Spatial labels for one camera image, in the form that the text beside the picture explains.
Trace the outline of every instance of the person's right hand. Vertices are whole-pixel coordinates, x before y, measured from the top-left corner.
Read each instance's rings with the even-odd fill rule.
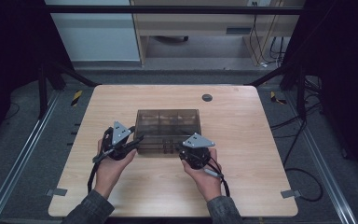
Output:
[[[217,162],[216,149],[210,148],[209,151],[211,153],[211,157]],[[216,167],[217,165],[221,167],[220,164],[218,163],[214,164],[213,160],[210,160],[209,163],[215,166],[215,168],[217,168]],[[190,175],[196,182],[197,188],[199,189],[200,193],[202,194],[206,202],[209,202],[213,198],[222,195],[220,178],[214,177],[212,175],[208,175],[203,170],[204,168],[213,170],[212,168],[209,167],[209,165],[206,165],[202,169],[194,170],[190,167],[190,165],[186,161],[182,160],[182,164],[185,168],[185,172],[188,175]]]

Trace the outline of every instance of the wooden table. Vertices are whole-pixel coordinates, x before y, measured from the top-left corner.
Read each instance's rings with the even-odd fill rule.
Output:
[[[211,102],[201,96],[211,94]],[[138,109],[198,109],[202,135],[215,141],[231,197],[243,217],[291,217],[293,198],[256,88],[102,85],[95,88],[49,213],[66,217],[87,195],[97,141],[115,120],[135,125]],[[137,154],[109,198],[113,217],[207,217],[206,203],[179,158]]]

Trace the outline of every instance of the floor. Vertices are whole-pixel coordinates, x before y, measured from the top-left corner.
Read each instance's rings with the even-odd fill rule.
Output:
[[[242,85],[267,74],[278,64],[254,66],[240,37],[191,36],[187,42],[178,38],[151,38],[146,64],[135,67],[115,67],[103,70],[78,69],[83,76],[103,84],[230,84]],[[276,77],[258,87],[270,126],[296,116],[296,90],[281,91]],[[0,223],[59,223],[59,217],[48,214],[51,198],[48,189],[54,189],[62,173],[71,144],[75,141],[78,125],[92,95],[92,88],[65,76],[64,91],[48,90],[49,97],[57,97],[54,110],[44,126],[32,154],[20,169],[16,185],[2,201]],[[76,106],[70,106],[76,91],[83,91]],[[271,100],[274,92],[278,101]],[[299,189],[303,198],[296,198],[299,213],[295,217],[247,217],[244,223],[358,223],[358,164],[344,159],[340,144],[323,114],[323,108],[313,92],[307,92],[308,114],[306,128],[300,132],[286,168],[292,189]],[[17,157],[37,123],[38,89],[33,82],[12,93],[12,107],[0,127],[0,188],[4,186]],[[279,129],[272,129],[282,160],[299,132],[300,120],[295,119]],[[318,164],[315,150],[325,162],[335,185],[325,181],[325,172]],[[317,199],[310,202],[306,199]],[[344,201],[335,198],[341,193]],[[339,210],[342,203],[349,207],[352,220],[345,220]],[[135,220],[109,220],[115,223],[134,223]]]

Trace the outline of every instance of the sleeve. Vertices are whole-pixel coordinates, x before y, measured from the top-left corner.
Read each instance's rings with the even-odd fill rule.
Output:
[[[62,223],[104,223],[114,210],[115,207],[110,202],[97,191],[92,190],[81,204],[68,214]]]
[[[234,201],[226,196],[219,196],[207,202],[213,224],[242,224],[242,218]]]

